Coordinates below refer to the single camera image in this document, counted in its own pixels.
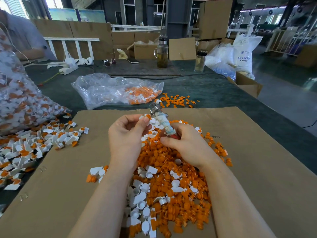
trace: power strip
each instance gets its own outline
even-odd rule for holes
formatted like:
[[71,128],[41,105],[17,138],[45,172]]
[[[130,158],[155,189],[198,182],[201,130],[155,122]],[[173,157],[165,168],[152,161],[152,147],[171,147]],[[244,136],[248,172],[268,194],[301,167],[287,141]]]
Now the power strip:
[[61,68],[59,72],[61,74],[67,75],[71,73],[72,71],[75,71],[76,69],[78,69],[78,65],[70,66],[69,68]]

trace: concrete floor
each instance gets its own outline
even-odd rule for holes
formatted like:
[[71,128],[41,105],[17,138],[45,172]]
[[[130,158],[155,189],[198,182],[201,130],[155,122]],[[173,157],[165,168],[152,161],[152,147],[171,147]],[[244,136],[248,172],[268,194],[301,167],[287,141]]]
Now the concrete floor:
[[[263,47],[253,52],[253,74],[263,89],[258,100],[300,127],[317,119],[317,69],[292,65],[292,59],[263,56]],[[317,123],[305,128],[317,137]]]

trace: man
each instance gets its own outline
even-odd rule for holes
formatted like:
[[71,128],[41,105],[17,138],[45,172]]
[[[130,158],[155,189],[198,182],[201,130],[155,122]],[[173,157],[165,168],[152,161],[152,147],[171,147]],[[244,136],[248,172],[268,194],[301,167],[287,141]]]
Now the man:
[[0,9],[0,22],[0,28],[15,46],[13,51],[20,60],[56,60],[45,39],[30,20]]

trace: hand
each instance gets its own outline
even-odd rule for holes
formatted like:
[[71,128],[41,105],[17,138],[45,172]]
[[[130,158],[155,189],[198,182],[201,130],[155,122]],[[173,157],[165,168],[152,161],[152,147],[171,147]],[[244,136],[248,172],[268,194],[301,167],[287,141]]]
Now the hand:
[[147,134],[151,125],[149,118],[141,115],[124,115],[110,126],[109,147],[110,164],[109,167],[123,170],[123,172],[133,172],[137,167],[137,159],[141,152],[141,136]]
[[181,139],[161,137],[161,143],[176,149],[186,162],[201,169],[213,158],[219,159],[193,126],[181,123],[172,123],[171,126],[181,136]]

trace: white railing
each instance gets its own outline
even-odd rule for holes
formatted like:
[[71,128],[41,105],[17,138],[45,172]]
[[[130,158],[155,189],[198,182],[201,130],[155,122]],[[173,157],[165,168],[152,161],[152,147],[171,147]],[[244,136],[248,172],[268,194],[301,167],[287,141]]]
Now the white railing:
[[[249,24],[248,27],[246,29],[234,29],[234,28],[228,28],[227,30],[227,37],[229,38],[231,33],[232,32],[236,32],[237,36],[240,35],[241,33],[245,33],[247,35],[251,35],[252,32],[253,32],[253,27],[254,27],[254,24]],[[194,27],[188,27],[188,30],[187,30],[187,35],[189,37],[192,37],[192,36],[199,36],[198,33],[192,33],[193,31],[199,31],[199,28],[194,28]]]
[[93,48],[91,47],[91,42],[92,41],[99,41],[99,38],[70,38],[70,37],[45,37],[45,40],[47,40],[49,42],[49,46],[51,48],[52,53],[54,54],[54,56],[57,58],[56,53],[55,53],[55,49],[53,46],[52,41],[61,41],[62,45],[63,45],[63,49],[64,49],[64,53],[66,57],[69,57],[69,52],[67,50],[67,46],[65,41],[75,41],[76,44],[76,49],[77,49],[77,54],[78,54],[78,58],[82,58],[81,56],[81,51],[80,51],[80,46],[78,41],[87,41],[88,43],[88,49],[89,49],[89,54],[90,57],[94,60],[93,58]]
[[75,3],[76,9],[85,9],[95,0],[77,0]]
[[135,25],[117,25],[111,24],[111,28],[113,32],[152,32],[152,31],[160,31],[160,26],[135,26]]
[[277,52],[297,56],[300,46],[309,43],[317,38],[317,31],[292,31],[277,28],[273,31],[272,37],[265,52]]

